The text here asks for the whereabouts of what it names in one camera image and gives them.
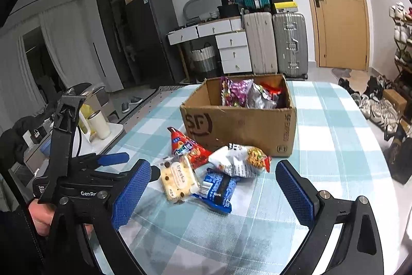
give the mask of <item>white curtain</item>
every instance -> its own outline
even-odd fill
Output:
[[[51,60],[66,87],[102,82],[91,56],[79,1],[46,10],[39,19]]]
[[[19,118],[36,114],[45,106],[26,58],[22,25],[24,23],[0,37],[0,125],[3,131]]]

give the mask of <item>blue snack bag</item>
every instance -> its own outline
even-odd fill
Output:
[[[200,191],[193,196],[204,201],[212,209],[231,213],[230,199],[239,181],[239,177],[230,177],[208,168]]]

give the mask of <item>metal bolt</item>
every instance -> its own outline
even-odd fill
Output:
[[[98,199],[105,199],[105,198],[107,197],[107,195],[108,195],[107,191],[106,191],[106,190],[102,190],[102,191],[99,191],[99,192],[97,193],[97,198],[98,198]]]
[[[319,195],[323,198],[323,199],[329,199],[330,198],[330,193],[329,191],[326,190],[321,190],[319,192]]]
[[[64,205],[64,204],[67,204],[68,201],[69,201],[69,199],[66,196],[64,196],[64,197],[61,197],[59,203],[61,205]]]
[[[365,196],[360,196],[360,197],[359,197],[359,201],[360,201],[362,204],[367,204],[367,202],[368,202],[368,200],[367,200],[367,198],[366,198]]]

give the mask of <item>desk leg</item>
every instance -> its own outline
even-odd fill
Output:
[[[186,76],[187,82],[190,83],[189,72],[187,71],[187,66],[186,66],[186,62],[185,62],[185,57],[183,56],[183,51],[182,51],[181,44],[178,44],[178,50],[179,50],[179,54],[180,54],[181,59],[182,59],[183,70],[185,71],[185,76]]]

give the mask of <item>silver suitcase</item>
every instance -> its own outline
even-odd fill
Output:
[[[253,72],[255,74],[276,74],[278,61],[272,15],[268,12],[245,14],[243,21]]]
[[[300,13],[273,15],[279,73],[307,79],[308,41],[305,18]]]

